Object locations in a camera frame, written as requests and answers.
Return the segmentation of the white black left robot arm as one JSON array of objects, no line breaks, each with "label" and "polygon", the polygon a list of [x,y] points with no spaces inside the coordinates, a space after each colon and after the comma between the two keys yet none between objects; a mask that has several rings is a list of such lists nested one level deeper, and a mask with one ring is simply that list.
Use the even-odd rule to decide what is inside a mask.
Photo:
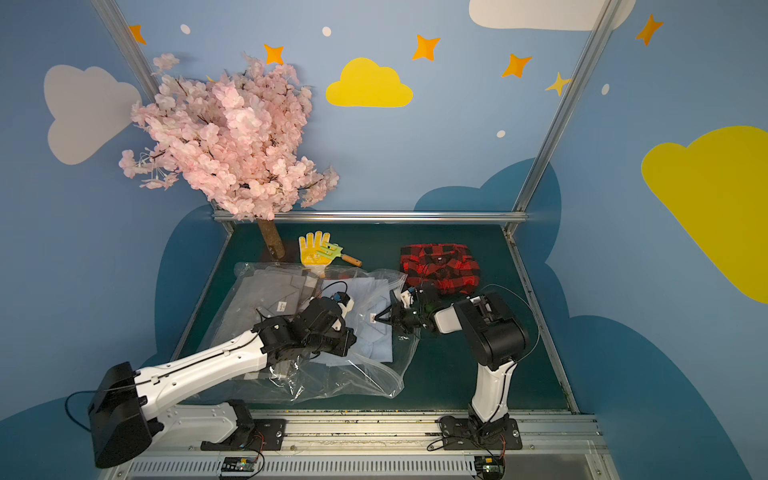
[{"label": "white black left robot arm", "polygon": [[169,429],[161,414],[204,390],[316,353],[346,356],[356,342],[346,325],[353,306],[344,292],[313,298],[292,317],[268,317],[188,357],[140,370],[128,362],[111,367],[87,408],[95,466],[116,467],[142,454]]}]

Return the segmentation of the clear plastic vacuum bag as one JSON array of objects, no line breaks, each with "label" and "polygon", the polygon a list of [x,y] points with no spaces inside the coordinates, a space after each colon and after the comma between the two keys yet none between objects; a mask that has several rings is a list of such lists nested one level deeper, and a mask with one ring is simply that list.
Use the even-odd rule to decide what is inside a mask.
[{"label": "clear plastic vacuum bag", "polygon": [[200,346],[208,349],[255,331],[267,365],[194,395],[194,402],[394,398],[404,389],[419,336],[389,323],[405,284],[403,273],[280,263],[239,263],[234,273],[234,286]]}]

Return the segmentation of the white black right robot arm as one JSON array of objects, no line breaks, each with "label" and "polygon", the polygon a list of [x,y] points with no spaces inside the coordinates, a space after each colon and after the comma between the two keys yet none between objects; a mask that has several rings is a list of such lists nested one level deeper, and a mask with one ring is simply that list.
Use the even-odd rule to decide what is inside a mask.
[{"label": "white black right robot arm", "polygon": [[392,293],[390,304],[374,314],[372,321],[405,335],[422,330],[441,335],[462,333],[477,362],[478,375],[468,419],[461,427],[477,440],[506,433],[511,426],[511,377],[535,343],[500,293],[487,291],[447,304],[438,298],[433,285],[409,287]]}]

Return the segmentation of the light blue shirt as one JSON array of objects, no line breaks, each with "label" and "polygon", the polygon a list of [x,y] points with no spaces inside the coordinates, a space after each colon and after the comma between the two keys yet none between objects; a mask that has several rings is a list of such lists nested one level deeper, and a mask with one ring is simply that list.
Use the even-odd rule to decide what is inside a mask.
[{"label": "light blue shirt", "polygon": [[347,359],[363,357],[380,363],[393,360],[392,331],[381,331],[374,326],[374,316],[390,305],[389,282],[369,277],[343,281],[324,281],[325,296],[346,291],[354,302],[345,318],[346,325],[354,330],[357,341],[349,354],[342,358],[322,353],[313,363],[327,366],[344,365]]}]

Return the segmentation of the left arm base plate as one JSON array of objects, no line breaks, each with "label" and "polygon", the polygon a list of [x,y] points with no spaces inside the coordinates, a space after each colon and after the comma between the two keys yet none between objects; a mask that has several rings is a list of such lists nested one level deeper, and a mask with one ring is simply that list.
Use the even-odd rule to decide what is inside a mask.
[{"label": "left arm base plate", "polygon": [[280,451],[285,438],[284,419],[256,419],[238,424],[221,442],[203,441],[202,451]]}]

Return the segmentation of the red black plaid shirt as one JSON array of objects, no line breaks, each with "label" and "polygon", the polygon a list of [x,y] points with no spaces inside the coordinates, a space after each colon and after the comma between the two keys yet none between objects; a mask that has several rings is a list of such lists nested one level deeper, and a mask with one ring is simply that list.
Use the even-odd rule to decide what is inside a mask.
[{"label": "red black plaid shirt", "polygon": [[408,287],[435,286],[440,295],[472,294],[480,286],[481,269],[462,244],[413,244],[400,250],[401,271]]}]

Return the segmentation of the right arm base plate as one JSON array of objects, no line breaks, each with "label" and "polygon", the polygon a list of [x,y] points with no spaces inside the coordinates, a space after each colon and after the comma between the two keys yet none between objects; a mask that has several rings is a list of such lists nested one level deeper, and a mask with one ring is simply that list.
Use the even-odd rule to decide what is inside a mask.
[{"label": "right arm base plate", "polygon": [[437,421],[442,447],[447,450],[521,450],[522,434],[515,419],[504,415],[491,423],[474,417],[443,416]]}]

